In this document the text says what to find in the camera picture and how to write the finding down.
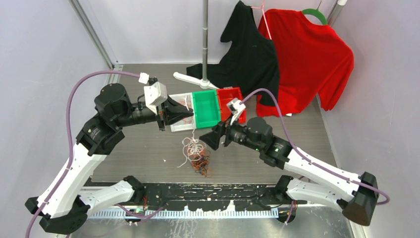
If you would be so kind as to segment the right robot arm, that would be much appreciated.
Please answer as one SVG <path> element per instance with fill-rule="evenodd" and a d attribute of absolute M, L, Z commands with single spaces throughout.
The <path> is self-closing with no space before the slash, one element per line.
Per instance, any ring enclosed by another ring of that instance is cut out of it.
<path fill-rule="evenodd" d="M 331 166 L 293 148 L 272 132 L 272 127 L 262 118 L 250 119 L 246 125 L 221 121 L 200 140 L 213 150 L 231 142 L 259 152 L 259 158 L 271 167 L 300 174 L 309 179 L 304 182 L 291 176 L 281 176 L 275 186 L 275 197 L 286 204 L 293 200 L 305 200 L 340 211 L 348 220 L 369 226 L 378 204 L 376 176 L 369 172 L 361 175 Z"/>

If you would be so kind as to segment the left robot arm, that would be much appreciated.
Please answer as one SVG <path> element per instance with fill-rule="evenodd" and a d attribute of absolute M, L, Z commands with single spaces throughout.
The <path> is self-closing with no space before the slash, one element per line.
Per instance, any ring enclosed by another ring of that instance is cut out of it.
<path fill-rule="evenodd" d="M 144 92 L 132 103 L 125 87 L 115 83 L 106 85 L 95 98 L 97 113 L 77 135 L 66 165 L 42 195 L 25 203 L 31 214 L 41 218 L 45 232 L 69 235 L 101 210 L 144 200 L 145 187 L 134 176 L 88 195 L 80 193 L 93 171 L 124 138 L 124 127 L 156 122 L 164 130 L 194 114 L 192 108 L 173 100 L 160 82 L 145 86 Z"/>

